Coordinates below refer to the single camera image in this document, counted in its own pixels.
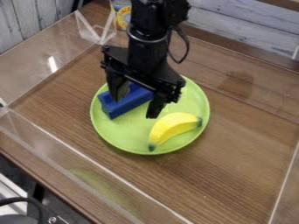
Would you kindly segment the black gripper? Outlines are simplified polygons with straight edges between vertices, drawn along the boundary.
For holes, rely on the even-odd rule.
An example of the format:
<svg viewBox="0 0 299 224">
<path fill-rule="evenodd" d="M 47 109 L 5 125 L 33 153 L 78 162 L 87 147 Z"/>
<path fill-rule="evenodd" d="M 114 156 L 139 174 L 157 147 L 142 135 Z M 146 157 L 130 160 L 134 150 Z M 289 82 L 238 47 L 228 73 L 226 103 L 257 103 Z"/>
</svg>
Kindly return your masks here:
<svg viewBox="0 0 299 224">
<path fill-rule="evenodd" d="M 129 49 L 119 46 L 102 47 L 105 58 L 101 66 L 107 73 L 107 85 L 111 97 L 119 102 L 130 92 L 130 81 L 156 93 L 149 104 L 146 117 L 156 119 L 168 103 L 178 102 L 186 80 L 174 71 L 168 60 L 154 68 L 135 68 L 129 64 Z"/>
</svg>

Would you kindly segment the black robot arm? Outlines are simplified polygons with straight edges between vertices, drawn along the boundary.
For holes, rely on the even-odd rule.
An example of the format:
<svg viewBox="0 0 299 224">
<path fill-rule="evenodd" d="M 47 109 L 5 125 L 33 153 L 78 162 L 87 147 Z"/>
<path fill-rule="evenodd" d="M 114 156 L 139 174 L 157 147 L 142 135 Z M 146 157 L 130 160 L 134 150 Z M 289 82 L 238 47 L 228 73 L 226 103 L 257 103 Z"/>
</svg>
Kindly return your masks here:
<svg viewBox="0 0 299 224">
<path fill-rule="evenodd" d="M 185 78 L 169 61 L 174 59 L 173 33 L 186 36 L 181 23 L 189 18 L 192 5 L 188 0 L 131 0 L 131 4 L 129 47 L 105 45 L 101 64 L 115 101 L 125 98 L 131 82 L 154 93 L 146 112 L 146 117 L 154 119 L 169 103 L 181 100 L 186 86 Z"/>
</svg>

